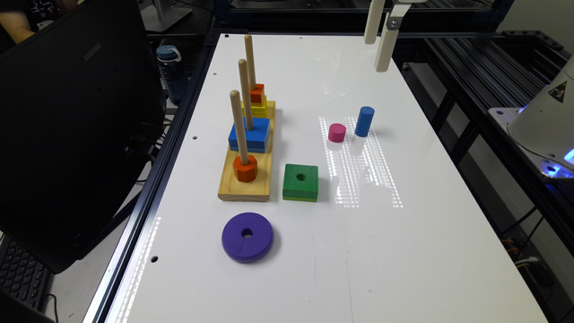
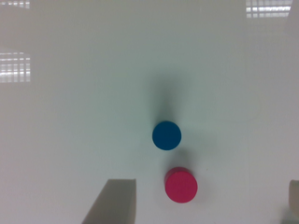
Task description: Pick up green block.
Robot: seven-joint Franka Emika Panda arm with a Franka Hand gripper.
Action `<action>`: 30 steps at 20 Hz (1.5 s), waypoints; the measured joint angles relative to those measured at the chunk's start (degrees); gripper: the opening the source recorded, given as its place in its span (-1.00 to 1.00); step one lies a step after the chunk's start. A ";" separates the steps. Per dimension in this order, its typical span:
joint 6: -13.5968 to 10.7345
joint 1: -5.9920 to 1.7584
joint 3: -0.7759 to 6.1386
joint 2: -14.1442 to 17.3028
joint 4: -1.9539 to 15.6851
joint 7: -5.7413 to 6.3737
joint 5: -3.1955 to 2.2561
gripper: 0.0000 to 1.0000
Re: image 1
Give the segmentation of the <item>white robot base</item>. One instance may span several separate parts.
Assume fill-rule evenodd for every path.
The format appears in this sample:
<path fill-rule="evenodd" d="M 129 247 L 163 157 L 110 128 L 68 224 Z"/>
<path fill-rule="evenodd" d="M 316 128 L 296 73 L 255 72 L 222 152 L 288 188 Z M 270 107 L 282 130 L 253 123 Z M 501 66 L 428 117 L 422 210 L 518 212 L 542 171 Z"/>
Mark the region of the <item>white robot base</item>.
<path fill-rule="evenodd" d="M 489 114 L 548 180 L 573 179 L 573 61 L 523 108 Z"/>

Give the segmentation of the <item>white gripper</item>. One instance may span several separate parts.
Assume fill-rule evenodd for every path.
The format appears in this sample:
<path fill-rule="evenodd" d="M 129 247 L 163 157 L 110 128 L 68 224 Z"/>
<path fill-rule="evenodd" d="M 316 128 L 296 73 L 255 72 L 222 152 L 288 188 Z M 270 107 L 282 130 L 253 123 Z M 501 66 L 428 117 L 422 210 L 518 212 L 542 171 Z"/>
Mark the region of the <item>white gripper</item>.
<path fill-rule="evenodd" d="M 375 58 L 375 69 L 378 73 L 388 70 L 398 37 L 402 20 L 413 4 L 425 3 L 426 0 L 394 0 L 390 13 L 387 14 L 385 26 L 382 29 L 378 52 Z M 378 27 L 384 13 L 385 0 L 371 0 L 370 8 L 363 35 L 366 44 L 374 44 L 378 35 Z"/>

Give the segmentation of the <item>person forearm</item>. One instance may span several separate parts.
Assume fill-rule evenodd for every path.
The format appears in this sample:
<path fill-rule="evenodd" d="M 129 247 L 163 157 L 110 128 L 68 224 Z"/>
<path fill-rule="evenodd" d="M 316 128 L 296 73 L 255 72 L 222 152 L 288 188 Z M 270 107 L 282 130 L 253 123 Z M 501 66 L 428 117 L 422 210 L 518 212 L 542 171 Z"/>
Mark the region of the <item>person forearm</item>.
<path fill-rule="evenodd" d="M 1 12 L 0 20 L 2 27 L 15 44 L 20 44 L 35 34 L 26 14 L 22 11 Z"/>

